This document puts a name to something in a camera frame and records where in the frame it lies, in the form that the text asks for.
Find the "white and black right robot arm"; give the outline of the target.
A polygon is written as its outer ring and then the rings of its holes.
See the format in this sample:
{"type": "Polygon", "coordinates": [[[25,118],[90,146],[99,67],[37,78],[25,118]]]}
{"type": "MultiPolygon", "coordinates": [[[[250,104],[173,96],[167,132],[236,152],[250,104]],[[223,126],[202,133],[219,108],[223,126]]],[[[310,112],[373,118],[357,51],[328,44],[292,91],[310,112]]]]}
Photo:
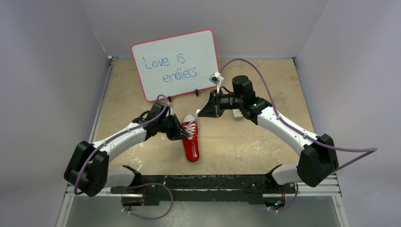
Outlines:
{"type": "Polygon", "coordinates": [[[264,98],[257,97],[253,84],[245,75],[232,79],[233,92],[221,92],[223,77],[216,72],[210,81],[217,85],[209,95],[207,104],[199,111],[199,117],[218,118],[225,110],[239,110],[245,119],[259,125],[288,144],[298,155],[299,161],[290,165],[278,165],[267,173],[266,188],[278,192],[287,183],[305,183],[316,187],[338,169],[338,159],[333,139],[324,134],[311,133],[279,112],[264,98]]]}

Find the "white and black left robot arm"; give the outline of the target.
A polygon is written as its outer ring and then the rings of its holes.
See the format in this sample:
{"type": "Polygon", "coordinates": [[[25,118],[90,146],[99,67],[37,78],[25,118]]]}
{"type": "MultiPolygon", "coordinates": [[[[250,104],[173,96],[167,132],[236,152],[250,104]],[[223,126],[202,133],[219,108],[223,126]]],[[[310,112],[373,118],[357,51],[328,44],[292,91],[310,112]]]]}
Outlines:
{"type": "Polygon", "coordinates": [[[156,101],[150,110],[144,111],[117,133],[93,143],[77,144],[64,172],[64,179],[74,186],[74,194],[97,195],[103,188],[122,186],[128,193],[140,190],[141,180],[130,167],[122,167],[115,174],[109,164],[129,148],[145,142],[158,133],[169,140],[189,138],[188,131],[177,116],[171,113],[167,103],[156,101]]]}

